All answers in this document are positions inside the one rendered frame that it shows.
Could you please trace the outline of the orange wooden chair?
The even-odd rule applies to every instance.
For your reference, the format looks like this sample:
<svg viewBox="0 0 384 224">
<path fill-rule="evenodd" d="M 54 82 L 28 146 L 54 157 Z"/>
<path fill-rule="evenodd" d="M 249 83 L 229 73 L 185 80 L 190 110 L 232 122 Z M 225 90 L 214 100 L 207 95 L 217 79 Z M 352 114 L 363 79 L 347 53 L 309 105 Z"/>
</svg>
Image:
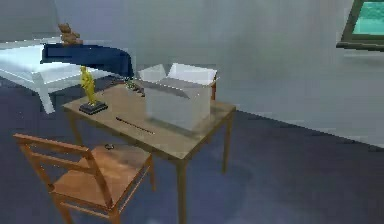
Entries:
<svg viewBox="0 0 384 224">
<path fill-rule="evenodd" d="M 156 186 L 153 157 L 139 147 L 89 149 L 19 133 L 14 138 L 65 224 L 74 224 L 71 210 L 122 224 L 120 215 L 144 177 Z"/>
</svg>

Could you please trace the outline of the white open cardboard box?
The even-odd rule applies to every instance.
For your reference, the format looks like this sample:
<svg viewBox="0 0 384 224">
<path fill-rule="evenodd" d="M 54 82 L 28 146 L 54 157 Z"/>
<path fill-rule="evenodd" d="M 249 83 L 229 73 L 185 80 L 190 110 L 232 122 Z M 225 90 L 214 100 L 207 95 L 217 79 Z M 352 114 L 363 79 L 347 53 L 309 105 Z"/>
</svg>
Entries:
<svg viewBox="0 0 384 224">
<path fill-rule="evenodd" d="M 210 114 L 212 85 L 217 71 L 173 63 L 169 73 L 162 64 L 138 72 L 150 118 L 186 130 L 194 129 Z"/>
</svg>

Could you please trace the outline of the brown wooden table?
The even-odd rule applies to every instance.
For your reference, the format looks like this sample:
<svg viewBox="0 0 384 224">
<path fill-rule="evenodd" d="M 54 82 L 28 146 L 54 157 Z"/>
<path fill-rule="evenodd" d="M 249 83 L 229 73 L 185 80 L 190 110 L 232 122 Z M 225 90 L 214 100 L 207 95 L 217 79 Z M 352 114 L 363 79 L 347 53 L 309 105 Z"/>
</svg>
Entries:
<svg viewBox="0 0 384 224">
<path fill-rule="evenodd" d="M 193 156 L 222 126 L 226 128 L 222 167 L 226 168 L 230 149 L 231 130 L 236 107 L 232 104 L 213 101 L 210 114 L 198 126 L 188 131 L 167 124 L 146 115 L 145 99 L 125 85 L 118 84 L 96 93 L 96 98 L 105 102 L 108 108 L 95 115 L 87 115 L 79 110 L 85 103 L 85 97 L 63 105 L 75 135 L 76 143 L 83 143 L 76 121 L 83 119 L 102 128 L 110 134 L 136 145 L 143 150 L 160 157 L 176 167 L 178 193 L 178 224 L 187 224 L 187 175 L 186 167 Z M 149 134 L 133 126 L 117 121 L 115 117 L 149 129 Z"/>
</svg>

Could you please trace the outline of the thin dark pencil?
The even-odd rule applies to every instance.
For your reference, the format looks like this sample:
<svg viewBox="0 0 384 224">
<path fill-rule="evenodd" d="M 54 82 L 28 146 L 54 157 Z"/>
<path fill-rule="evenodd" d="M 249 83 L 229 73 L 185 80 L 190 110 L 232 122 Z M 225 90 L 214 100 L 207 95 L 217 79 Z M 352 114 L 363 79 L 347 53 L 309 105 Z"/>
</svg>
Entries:
<svg viewBox="0 0 384 224">
<path fill-rule="evenodd" d="M 144 131 L 144 132 L 147 132 L 147 133 L 149 133 L 149 134 L 155 134 L 155 132 L 153 132 L 153 131 L 151 131 L 151 130 L 149 130 L 149 129 L 146 129 L 146 128 L 144 128 L 144 127 L 141 127 L 141 126 L 139 126 L 139 125 L 136 125 L 136 124 L 134 124 L 134 123 L 131 123 L 131 122 L 129 122 L 129 121 L 126 121 L 126 120 L 124 120 L 124 119 L 122 119 L 122 118 L 120 118 L 120 117 L 115 117 L 115 119 L 117 120 L 117 121 L 120 121 L 120 122 L 123 122 L 123 123 L 125 123 L 125 124 L 128 124 L 128 125 L 130 125 L 130 126 L 133 126 L 133 127 L 135 127 L 135 128 L 137 128 L 137 129 L 139 129 L 139 130 L 142 130 L 142 131 Z"/>
</svg>

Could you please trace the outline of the small green dark object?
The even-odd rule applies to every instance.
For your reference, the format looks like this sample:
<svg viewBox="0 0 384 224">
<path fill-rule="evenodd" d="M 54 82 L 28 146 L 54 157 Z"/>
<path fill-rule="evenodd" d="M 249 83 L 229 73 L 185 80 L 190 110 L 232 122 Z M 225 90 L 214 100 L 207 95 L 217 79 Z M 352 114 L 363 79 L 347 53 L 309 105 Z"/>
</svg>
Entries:
<svg viewBox="0 0 384 224">
<path fill-rule="evenodd" d="M 136 84 L 133 79 L 126 79 L 125 84 L 128 89 L 138 93 L 141 97 L 145 96 L 144 88 Z"/>
</svg>

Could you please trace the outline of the gold statuette on black base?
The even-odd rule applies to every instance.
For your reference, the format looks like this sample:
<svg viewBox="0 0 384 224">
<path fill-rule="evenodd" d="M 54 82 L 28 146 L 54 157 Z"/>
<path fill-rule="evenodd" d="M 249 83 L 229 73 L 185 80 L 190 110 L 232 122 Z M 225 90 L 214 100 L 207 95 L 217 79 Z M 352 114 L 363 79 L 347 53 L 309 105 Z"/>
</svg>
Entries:
<svg viewBox="0 0 384 224">
<path fill-rule="evenodd" d="M 84 92 L 88 98 L 88 102 L 82 104 L 79 107 L 79 110 L 88 115 L 93 115 L 100 111 L 106 110 L 108 108 L 108 105 L 104 102 L 98 101 L 95 97 L 95 82 L 91 73 L 87 70 L 84 65 L 80 67 L 80 73 L 80 84 L 81 87 L 84 89 Z"/>
</svg>

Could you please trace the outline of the dark blue blanket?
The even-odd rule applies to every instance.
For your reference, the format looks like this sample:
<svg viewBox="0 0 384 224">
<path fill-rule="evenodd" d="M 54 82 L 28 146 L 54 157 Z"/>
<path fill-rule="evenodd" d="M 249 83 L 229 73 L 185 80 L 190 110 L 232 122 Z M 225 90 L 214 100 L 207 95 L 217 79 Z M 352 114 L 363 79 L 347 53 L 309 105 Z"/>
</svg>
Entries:
<svg viewBox="0 0 384 224">
<path fill-rule="evenodd" d="M 118 48 L 99 45 L 44 44 L 40 63 L 62 62 L 107 71 L 125 78 L 134 75 L 131 56 Z"/>
</svg>

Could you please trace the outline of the brown teddy bear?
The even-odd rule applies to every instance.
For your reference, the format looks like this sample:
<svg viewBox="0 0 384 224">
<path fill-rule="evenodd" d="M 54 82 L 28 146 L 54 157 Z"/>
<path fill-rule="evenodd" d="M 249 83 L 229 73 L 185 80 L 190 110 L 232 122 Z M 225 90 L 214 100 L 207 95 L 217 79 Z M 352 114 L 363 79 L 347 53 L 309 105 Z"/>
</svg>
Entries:
<svg viewBox="0 0 384 224">
<path fill-rule="evenodd" d="M 80 34 L 73 32 L 68 23 L 61 23 L 58 25 L 61 32 L 61 40 L 64 45 L 82 44 Z"/>
</svg>

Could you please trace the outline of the white bed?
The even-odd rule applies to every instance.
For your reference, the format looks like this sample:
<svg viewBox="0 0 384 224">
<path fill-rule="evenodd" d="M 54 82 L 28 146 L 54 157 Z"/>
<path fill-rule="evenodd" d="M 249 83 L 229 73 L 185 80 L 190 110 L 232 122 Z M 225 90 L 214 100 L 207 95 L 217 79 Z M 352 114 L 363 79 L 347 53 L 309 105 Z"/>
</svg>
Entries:
<svg viewBox="0 0 384 224">
<path fill-rule="evenodd" d="M 43 38 L 0 44 L 0 77 L 36 92 L 46 113 L 55 111 L 50 94 L 80 84 L 82 65 L 53 62 L 40 63 L 44 44 L 63 42 L 58 38 Z M 109 75 L 107 71 L 86 67 L 93 79 Z"/>
</svg>

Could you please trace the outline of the dark framed window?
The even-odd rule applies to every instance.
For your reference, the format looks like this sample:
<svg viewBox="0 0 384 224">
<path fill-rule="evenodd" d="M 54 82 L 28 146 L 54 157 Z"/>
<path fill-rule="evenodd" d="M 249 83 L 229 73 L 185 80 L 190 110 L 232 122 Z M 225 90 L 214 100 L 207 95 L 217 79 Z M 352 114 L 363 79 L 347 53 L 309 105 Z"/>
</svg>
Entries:
<svg viewBox="0 0 384 224">
<path fill-rule="evenodd" d="M 384 0 L 353 0 L 336 47 L 384 52 Z"/>
</svg>

